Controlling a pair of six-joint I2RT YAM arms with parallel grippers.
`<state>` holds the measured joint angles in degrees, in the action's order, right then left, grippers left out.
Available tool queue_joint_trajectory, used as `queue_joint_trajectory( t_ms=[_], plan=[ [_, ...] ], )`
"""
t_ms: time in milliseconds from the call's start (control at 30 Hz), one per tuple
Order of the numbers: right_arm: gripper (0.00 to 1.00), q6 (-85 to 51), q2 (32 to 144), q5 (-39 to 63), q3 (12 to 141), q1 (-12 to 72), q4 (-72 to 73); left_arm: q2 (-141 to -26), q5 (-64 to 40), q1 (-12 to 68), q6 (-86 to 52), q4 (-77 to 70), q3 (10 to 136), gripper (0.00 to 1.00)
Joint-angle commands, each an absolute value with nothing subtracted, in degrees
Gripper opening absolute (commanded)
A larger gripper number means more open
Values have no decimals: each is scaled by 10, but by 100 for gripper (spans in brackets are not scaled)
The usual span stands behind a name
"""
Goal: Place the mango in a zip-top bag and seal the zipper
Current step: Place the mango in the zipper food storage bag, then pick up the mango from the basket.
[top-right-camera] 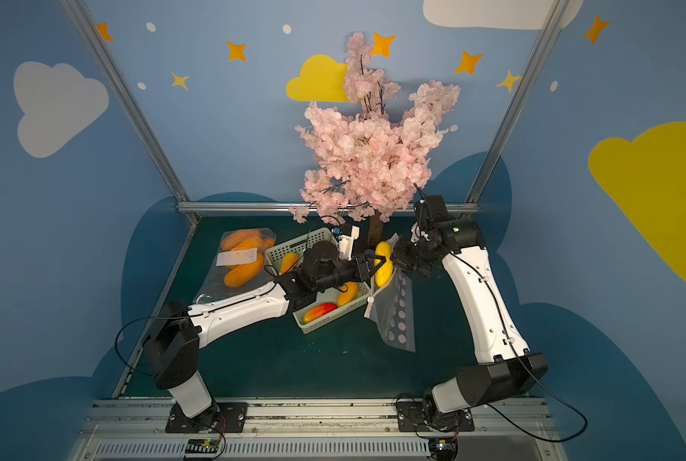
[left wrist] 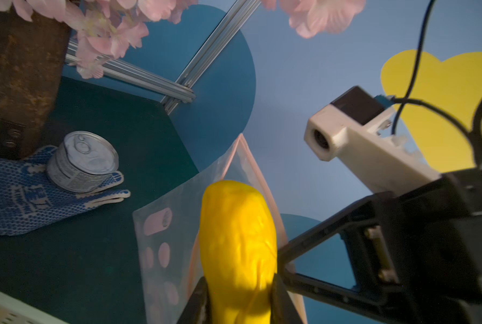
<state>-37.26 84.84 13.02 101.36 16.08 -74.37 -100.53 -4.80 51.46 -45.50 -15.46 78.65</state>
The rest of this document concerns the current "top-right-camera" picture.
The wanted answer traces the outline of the orange yellow mango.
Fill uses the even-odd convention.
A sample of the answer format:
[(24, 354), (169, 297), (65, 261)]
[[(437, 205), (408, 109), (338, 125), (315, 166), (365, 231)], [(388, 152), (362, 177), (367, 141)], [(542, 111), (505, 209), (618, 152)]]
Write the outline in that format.
[(345, 286), (340, 289), (337, 305), (339, 307), (344, 307), (344, 305), (352, 303), (358, 297), (358, 292), (359, 286), (356, 282), (347, 282)]

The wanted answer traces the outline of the white perforated plastic basket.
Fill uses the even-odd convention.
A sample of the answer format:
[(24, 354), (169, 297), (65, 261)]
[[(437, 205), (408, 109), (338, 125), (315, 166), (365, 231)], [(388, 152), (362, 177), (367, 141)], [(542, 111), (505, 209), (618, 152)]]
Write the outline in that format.
[[(312, 246), (321, 241), (328, 241), (338, 246), (331, 230), (327, 228), (319, 228), (317, 230), (312, 230), (308, 234), (287, 240), (285, 242), (279, 243), (274, 247), (271, 247), (265, 252), (264, 259), (265, 263), (269, 266), (274, 267), (274, 273), (281, 272), (281, 266), (283, 264), (283, 259), (289, 254), (296, 254), (299, 257), (297, 261), (296, 268), (300, 268), (302, 262), (304, 261), (304, 252), (311, 249)], [(293, 316), (297, 325), (302, 330), (303, 334), (310, 334), (314, 330), (319, 330), (319, 328), (333, 322), (334, 320), (347, 315), (356, 309), (363, 307), (367, 303), (369, 295), (372, 290), (368, 282), (358, 282), (358, 292), (355, 298), (350, 300), (350, 303), (346, 305), (337, 305), (337, 301), (341, 295), (341, 292), (335, 288), (329, 288), (322, 293), (316, 294), (316, 299), (304, 308), (296, 310), (293, 312)], [(329, 311), (325, 315), (319, 316), (309, 322), (306, 321), (306, 314), (309, 311), (316, 309), (324, 303), (333, 303), (335, 309)]]

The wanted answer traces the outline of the clear pink-dotted zip bag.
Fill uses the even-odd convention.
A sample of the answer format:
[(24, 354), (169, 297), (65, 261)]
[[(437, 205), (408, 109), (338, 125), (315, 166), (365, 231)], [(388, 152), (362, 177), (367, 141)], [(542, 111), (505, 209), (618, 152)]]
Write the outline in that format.
[[(398, 234), (388, 240), (393, 250)], [(367, 301), (364, 317), (377, 325), (381, 340), (389, 347), (415, 353), (413, 282), (404, 271), (394, 265), (394, 275), (385, 288), (377, 288), (375, 275), (371, 277), (372, 293)]]

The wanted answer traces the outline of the clear blue-zip bag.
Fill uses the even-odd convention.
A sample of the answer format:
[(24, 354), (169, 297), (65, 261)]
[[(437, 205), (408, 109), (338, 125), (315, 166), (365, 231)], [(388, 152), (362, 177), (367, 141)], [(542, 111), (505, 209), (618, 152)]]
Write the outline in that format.
[[(276, 234), (268, 228), (241, 230), (259, 230), (261, 232), (262, 238), (274, 238), (275, 241), (277, 240)], [(240, 230), (232, 230), (231, 232), (225, 232), (222, 235), (221, 242), (224, 238), (228, 237), (230, 234), (236, 231)], [(227, 273), (229, 273), (229, 271), (231, 271), (233, 267), (240, 264), (254, 262), (256, 260), (257, 255), (262, 255), (262, 257), (264, 258), (265, 253), (260, 254), (256, 249), (223, 252), (221, 250), (221, 242), (217, 254), (212, 261), (212, 265), (210, 266), (208, 274), (204, 279), (204, 283), (202, 284), (202, 287), (200, 288), (197, 295), (195, 296), (193, 303), (205, 305), (206, 303), (222, 301), (227, 298), (231, 298), (246, 293), (248, 291), (258, 289), (267, 284), (268, 282), (271, 282), (273, 278), (273, 276), (270, 275), (267, 272), (267, 269), (265, 268), (267, 264), (265, 263), (264, 259), (263, 269), (255, 278), (253, 278), (243, 286), (237, 288), (230, 288), (225, 286), (225, 275), (227, 275)]]

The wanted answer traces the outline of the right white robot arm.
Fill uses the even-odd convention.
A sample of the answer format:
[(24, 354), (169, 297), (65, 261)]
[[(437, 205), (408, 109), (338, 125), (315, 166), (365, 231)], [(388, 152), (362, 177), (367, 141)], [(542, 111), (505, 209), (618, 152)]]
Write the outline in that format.
[(546, 374), (548, 363), (542, 353), (530, 350), (512, 321), (477, 222), (451, 216), (440, 196), (420, 199), (414, 211), (412, 236), (396, 244), (393, 262), (425, 276), (435, 264), (443, 265), (462, 303), (477, 359), (425, 394), (425, 421), (449, 431), (473, 407), (527, 393)]

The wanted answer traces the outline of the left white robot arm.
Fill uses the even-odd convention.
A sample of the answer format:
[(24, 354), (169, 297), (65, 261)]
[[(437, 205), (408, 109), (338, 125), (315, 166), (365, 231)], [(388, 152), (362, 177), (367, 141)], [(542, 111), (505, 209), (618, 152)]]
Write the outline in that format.
[(257, 322), (311, 305), (319, 293), (348, 282), (366, 282), (389, 261), (373, 250), (342, 253), (322, 241), (302, 255), (302, 261), (255, 290), (209, 303), (167, 303), (149, 326), (143, 351), (156, 387), (167, 390), (175, 404), (168, 433), (218, 432), (223, 414), (199, 372), (200, 349)]

